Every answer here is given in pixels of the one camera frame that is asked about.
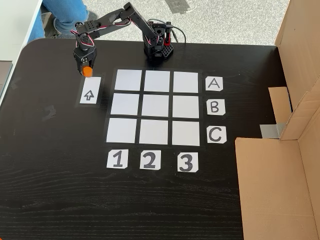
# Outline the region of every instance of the black table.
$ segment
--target black table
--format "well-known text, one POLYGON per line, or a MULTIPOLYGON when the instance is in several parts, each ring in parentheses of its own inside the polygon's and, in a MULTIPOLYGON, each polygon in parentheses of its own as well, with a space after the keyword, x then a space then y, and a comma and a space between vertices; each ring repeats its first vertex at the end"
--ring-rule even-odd
POLYGON ((170 59, 152 65, 142 42, 96 45, 94 71, 105 74, 98 107, 77 104, 74 40, 36 40, 21 53, 0 109, 0 238, 243 239, 234 140, 261 138, 260 124, 276 123, 268 87, 286 85, 277 48, 174 44, 170 59), (139 146, 129 148, 126 169, 106 168, 116 69, 223 77, 223 91, 202 92, 201 111, 203 127, 226 126, 227 142, 205 143, 196 173, 177 172, 180 149, 170 146, 160 170, 139 169, 139 146), (210 98, 225 99, 225 115, 207 115, 210 98))

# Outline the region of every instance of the orange object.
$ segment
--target orange object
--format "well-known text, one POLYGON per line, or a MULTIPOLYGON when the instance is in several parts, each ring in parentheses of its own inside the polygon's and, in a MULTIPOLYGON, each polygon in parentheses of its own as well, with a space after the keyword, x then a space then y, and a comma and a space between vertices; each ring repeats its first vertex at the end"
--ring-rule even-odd
POLYGON ((92 73, 93 73, 93 69, 89 66, 84 66, 82 68, 82 74, 83 76, 87 77, 87 78, 90 78, 92 77, 92 73))

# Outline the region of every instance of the person's leg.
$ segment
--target person's leg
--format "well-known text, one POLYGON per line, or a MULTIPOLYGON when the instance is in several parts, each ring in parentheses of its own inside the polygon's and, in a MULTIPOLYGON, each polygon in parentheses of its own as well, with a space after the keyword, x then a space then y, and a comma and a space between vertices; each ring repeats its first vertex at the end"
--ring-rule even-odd
POLYGON ((76 30, 77 22, 85 22, 89 12, 82 0, 43 0, 43 5, 56 17, 53 22, 55 29, 66 35, 76 30))
POLYGON ((41 20, 41 10, 39 9, 39 12, 35 18, 35 22, 33 25, 33 28, 31 30, 29 39, 28 39, 28 43, 36 40, 36 39, 41 39, 45 37, 45 31, 44 28, 42 26, 42 20, 41 20))

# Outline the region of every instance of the label card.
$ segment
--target label card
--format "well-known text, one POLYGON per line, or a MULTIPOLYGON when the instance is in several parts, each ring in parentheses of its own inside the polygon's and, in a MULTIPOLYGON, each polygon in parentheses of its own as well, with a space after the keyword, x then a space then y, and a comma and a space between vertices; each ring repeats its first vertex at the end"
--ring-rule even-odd
POLYGON ((80 98, 80 104, 96 104, 100 88, 101 77, 86 77, 80 98))
POLYGON ((197 152, 181 152, 178 155, 178 172, 195 173, 199 170, 197 152))
POLYGON ((161 151, 145 150, 141 153, 140 169, 159 170, 161 168, 161 151))
POLYGON ((209 99, 206 101, 206 111, 208 115, 224 115, 226 113, 224 99, 209 99))
POLYGON ((129 149, 111 150, 108 154, 108 169, 125 169, 128 167, 129 149))
POLYGON ((227 130, 225 126, 208 126, 206 137, 209 144, 224 144, 227 141, 227 130))
POLYGON ((207 76, 205 79, 206 91, 218 91, 224 89, 224 81, 221 76, 207 76))

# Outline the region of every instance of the black cable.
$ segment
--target black cable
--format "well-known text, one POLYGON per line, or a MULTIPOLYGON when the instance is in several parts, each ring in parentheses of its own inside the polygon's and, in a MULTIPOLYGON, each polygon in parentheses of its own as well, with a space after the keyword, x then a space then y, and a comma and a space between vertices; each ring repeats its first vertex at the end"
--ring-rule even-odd
POLYGON ((173 26, 172 28, 173 28, 173 29, 178 29, 178 30, 183 34, 183 36, 184 36, 184 43, 186 43, 186 42, 187 42, 187 38, 186 38, 186 35, 185 35, 184 31, 182 31, 180 28, 178 28, 178 27, 176 27, 176 26, 173 26))
MULTIPOLYGON (((150 19, 148 20, 148 22, 150 22, 150 21, 157 21, 157 22, 160 22, 160 23, 166 24, 164 21, 159 20, 159 19, 156 19, 156 18, 150 18, 150 19)), ((181 32, 182 32, 182 34, 183 34, 183 36, 184 36, 184 43, 186 43, 186 42, 187 42, 187 38, 186 38, 185 33, 184 33, 180 28, 178 28, 178 27, 176 27, 176 26, 174 26, 173 28, 178 29, 179 31, 181 31, 181 32)), ((173 35, 173 37, 174 37, 175 41, 178 43, 179 41, 178 41, 178 39, 177 39, 177 35, 176 35, 176 33, 175 33, 175 31, 174 31, 174 30, 172 30, 172 35, 173 35)))

